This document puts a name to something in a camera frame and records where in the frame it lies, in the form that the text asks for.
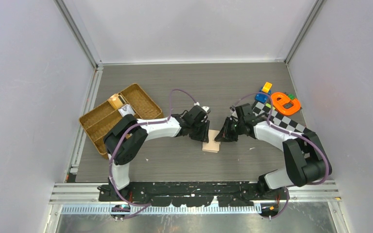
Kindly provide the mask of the beige card holder wallet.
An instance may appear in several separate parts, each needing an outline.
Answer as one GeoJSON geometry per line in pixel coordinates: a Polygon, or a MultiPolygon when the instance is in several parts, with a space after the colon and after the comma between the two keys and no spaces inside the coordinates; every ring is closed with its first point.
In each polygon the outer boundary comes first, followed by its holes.
{"type": "Polygon", "coordinates": [[[219,134],[219,131],[209,130],[208,139],[209,142],[203,142],[202,151],[218,153],[220,150],[220,142],[215,141],[215,137],[219,134]]]}

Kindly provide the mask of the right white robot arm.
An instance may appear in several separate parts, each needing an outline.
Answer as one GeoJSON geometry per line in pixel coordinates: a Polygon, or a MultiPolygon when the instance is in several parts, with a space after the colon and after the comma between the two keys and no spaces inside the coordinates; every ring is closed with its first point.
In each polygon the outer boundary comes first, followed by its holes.
{"type": "Polygon", "coordinates": [[[232,107],[215,141],[236,142],[240,135],[267,142],[284,154],[284,168],[258,178],[257,191],[264,199],[271,199],[279,188],[314,184],[332,173],[317,134],[262,103],[232,107]]]}

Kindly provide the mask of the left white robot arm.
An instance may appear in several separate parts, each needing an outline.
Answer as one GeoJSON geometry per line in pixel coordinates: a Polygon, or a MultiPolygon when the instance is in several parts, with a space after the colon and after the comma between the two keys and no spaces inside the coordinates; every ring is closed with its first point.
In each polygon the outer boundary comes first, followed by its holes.
{"type": "Polygon", "coordinates": [[[161,119],[138,119],[125,115],[103,138],[111,162],[109,182],[111,195],[118,201],[129,197],[130,162],[142,145],[163,137],[189,136],[199,142],[209,142],[210,108],[195,104],[189,111],[161,119]]]}

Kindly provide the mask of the white credit card in tray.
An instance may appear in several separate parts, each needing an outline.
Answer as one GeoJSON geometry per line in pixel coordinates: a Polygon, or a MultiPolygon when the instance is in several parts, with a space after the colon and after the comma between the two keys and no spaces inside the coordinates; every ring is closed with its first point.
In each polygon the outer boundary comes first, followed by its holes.
{"type": "Polygon", "coordinates": [[[122,117],[124,117],[126,115],[133,115],[133,116],[136,115],[136,112],[134,111],[134,109],[129,104],[123,105],[122,107],[120,107],[118,109],[118,111],[119,111],[119,113],[121,114],[122,117]]]}

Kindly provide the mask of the gold credit card in tray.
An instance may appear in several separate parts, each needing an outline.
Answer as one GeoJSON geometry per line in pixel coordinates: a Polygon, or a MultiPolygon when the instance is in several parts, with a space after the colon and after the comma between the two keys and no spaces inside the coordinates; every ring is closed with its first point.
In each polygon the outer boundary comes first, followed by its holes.
{"type": "Polygon", "coordinates": [[[117,110],[126,104],[125,98],[121,94],[113,94],[108,98],[108,103],[112,106],[114,110],[117,110]]]}

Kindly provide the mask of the lime green stick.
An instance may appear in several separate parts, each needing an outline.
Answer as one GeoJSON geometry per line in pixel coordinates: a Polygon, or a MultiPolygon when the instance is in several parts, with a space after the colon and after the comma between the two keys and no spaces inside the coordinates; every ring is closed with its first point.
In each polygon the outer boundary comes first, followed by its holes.
{"type": "Polygon", "coordinates": [[[271,106],[269,103],[266,103],[265,106],[268,107],[268,108],[275,109],[275,107],[271,106]]]}

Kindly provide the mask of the blue toy block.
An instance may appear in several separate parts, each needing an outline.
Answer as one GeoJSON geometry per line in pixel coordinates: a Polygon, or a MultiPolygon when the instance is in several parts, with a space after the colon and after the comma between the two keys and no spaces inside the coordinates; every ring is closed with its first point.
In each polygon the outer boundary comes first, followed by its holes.
{"type": "Polygon", "coordinates": [[[258,94],[256,94],[254,99],[262,104],[265,104],[267,100],[269,99],[270,94],[271,92],[268,92],[268,93],[259,92],[258,94]]]}

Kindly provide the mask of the orange plastic letter toy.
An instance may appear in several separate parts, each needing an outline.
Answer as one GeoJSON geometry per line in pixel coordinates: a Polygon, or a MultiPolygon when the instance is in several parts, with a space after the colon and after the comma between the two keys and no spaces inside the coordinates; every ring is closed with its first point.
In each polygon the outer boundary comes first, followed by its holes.
{"type": "Polygon", "coordinates": [[[271,99],[276,111],[284,116],[291,116],[302,108],[301,103],[297,98],[290,100],[287,94],[282,92],[273,93],[271,99]]]}

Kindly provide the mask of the yellow toy block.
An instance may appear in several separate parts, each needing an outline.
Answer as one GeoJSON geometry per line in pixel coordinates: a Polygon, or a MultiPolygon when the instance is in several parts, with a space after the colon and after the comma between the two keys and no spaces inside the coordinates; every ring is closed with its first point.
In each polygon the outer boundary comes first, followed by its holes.
{"type": "Polygon", "coordinates": [[[261,88],[261,91],[262,91],[263,93],[266,93],[266,94],[270,95],[271,88],[272,88],[272,83],[270,83],[270,82],[265,82],[265,84],[264,84],[263,87],[261,88]]]}

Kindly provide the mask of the black white checkerboard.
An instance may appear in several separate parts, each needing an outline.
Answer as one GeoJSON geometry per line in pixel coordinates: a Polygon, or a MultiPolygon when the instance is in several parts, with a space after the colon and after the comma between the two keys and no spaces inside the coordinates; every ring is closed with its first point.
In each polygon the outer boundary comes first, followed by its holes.
{"type": "Polygon", "coordinates": [[[231,107],[231,117],[240,119],[244,117],[257,117],[257,124],[254,127],[256,138],[260,137],[260,134],[256,132],[257,129],[269,129],[267,119],[270,120],[271,124],[276,125],[286,131],[296,133],[308,133],[311,132],[305,125],[292,120],[291,118],[282,115],[276,110],[271,110],[258,101],[253,104],[242,104],[231,107]]]}

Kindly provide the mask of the woven wicker tray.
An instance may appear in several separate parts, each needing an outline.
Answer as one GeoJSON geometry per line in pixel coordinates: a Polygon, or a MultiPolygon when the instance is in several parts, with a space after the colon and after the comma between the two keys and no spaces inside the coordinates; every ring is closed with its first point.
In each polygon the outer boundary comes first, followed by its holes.
{"type": "MultiPolygon", "coordinates": [[[[140,87],[133,83],[118,93],[135,111],[135,117],[141,119],[163,118],[162,109],[140,87]]],[[[105,101],[79,118],[80,125],[92,141],[98,153],[108,159],[103,142],[104,136],[122,119],[117,109],[105,101]]]]}

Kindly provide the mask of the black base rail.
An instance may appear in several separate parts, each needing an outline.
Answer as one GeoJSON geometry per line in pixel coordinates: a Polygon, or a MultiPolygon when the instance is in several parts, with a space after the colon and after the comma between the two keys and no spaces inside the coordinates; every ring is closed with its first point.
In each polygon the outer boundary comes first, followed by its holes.
{"type": "Polygon", "coordinates": [[[123,201],[133,206],[207,207],[217,202],[220,207],[245,207],[255,201],[287,201],[283,189],[265,191],[254,182],[131,182],[116,191],[111,183],[97,187],[100,202],[123,201]]]}

